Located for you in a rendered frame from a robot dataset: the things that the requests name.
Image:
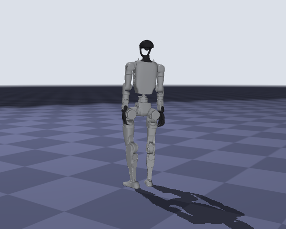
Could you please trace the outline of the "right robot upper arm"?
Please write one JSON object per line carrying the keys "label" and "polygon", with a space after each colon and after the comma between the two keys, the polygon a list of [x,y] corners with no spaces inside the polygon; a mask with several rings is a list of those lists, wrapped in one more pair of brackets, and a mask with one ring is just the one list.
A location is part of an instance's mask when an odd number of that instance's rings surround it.
{"label": "right robot upper arm", "polygon": [[164,82],[164,71],[165,67],[161,64],[158,65],[158,71],[157,71],[157,85],[155,86],[156,92],[163,92],[163,82]]}

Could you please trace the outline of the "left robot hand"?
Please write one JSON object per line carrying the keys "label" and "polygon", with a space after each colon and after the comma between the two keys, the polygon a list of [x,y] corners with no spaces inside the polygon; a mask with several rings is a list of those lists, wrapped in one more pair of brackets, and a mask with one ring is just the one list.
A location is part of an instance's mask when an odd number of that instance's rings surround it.
{"label": "left robot hand", "polygon": [[122,112],[123,112],[122,113],[122,120],[123,120],[123,123],[126,124],[126,125],[128,125],[127,122],[126,122],[126,115],[125,115],[125,112],[126,112],[127,109],[128,109],[128,107],[125,105],[123,110],[122,110]]}

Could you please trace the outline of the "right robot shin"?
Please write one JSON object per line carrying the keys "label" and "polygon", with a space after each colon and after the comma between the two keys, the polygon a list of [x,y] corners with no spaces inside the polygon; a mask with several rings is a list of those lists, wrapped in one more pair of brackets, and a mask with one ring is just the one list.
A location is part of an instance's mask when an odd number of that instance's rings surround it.
{"label": "right robot shin", "polygon": [[154,166],[155,160],[155,144],[153,144],[153,153],[147,153],[146,156],[146,165],[147,165],[147,181],[150,179],[152,180],[152,170]]}

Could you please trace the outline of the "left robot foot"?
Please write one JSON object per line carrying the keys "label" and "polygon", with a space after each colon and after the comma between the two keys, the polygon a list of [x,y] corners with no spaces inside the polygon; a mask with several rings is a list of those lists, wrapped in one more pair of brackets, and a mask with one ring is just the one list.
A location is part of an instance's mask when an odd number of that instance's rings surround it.
{"label": "left robot foot", "polygon": [[127,181],[127,182],[123,182],[123,185],[124,186],[127,186],[127,187],[132,187],[132,188],[135,188],[135,189],[138,189],[140,188],[140,185],[137,181],[134,180],[134,182],[130,182],[130,181]]}

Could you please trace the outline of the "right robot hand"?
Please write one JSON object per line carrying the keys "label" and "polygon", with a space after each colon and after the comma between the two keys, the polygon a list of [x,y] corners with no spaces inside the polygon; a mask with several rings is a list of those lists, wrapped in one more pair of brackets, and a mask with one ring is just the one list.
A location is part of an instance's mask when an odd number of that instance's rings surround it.
{"label": "right robot hand", "polygon": [[160,126],[163,126],[164,125],[164,123],[165,123],[165,117],[164,117],[164,114],[163,114],[163,112],[164,112],[164,107],[162,106],[161,107],[161,111],[158,111],[159,113],[160,113],[160,117],[159,117],[159,121],[158,121],[158,127],[160,127]]}

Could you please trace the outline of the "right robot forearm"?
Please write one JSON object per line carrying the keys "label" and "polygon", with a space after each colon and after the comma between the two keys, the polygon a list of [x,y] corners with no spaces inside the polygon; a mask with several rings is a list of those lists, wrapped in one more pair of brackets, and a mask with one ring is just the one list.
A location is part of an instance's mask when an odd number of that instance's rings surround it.
{"label": "right robot forearm", "polygon": [[164,97],[164,88],[163,88],[163,92],[157,93],[157,110],[158,111],[161,111],[161,107],[162,106],[164,107],[164,105],[163,105],[163,97]]}

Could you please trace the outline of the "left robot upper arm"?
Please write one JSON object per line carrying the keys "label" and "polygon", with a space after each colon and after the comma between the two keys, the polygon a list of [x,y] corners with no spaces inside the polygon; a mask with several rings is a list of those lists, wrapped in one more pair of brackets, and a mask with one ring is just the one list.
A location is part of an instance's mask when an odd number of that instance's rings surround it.
{"label": "left robot upper arm", "polygon": [[131,84],[131,80],[132,80],[132,71],[136,68],[136,64],[137,62],[128,62],[125,66],[125,90],[129,91],[132,89],[132,84]]}

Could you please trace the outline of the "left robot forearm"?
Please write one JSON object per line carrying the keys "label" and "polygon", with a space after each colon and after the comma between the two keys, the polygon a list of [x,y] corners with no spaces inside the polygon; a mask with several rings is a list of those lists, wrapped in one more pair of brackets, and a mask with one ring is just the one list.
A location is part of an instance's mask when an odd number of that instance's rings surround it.
{"label": "left robot forearm", "polygon": [[123,110],[125,105],[128,107],[129,95],[130,95],[130,92],[125,91],[125,83],[123,83],[123,93],[122,94],[123,94],[123,97],[122,97],[122,106],[121,106],[121,108]]}

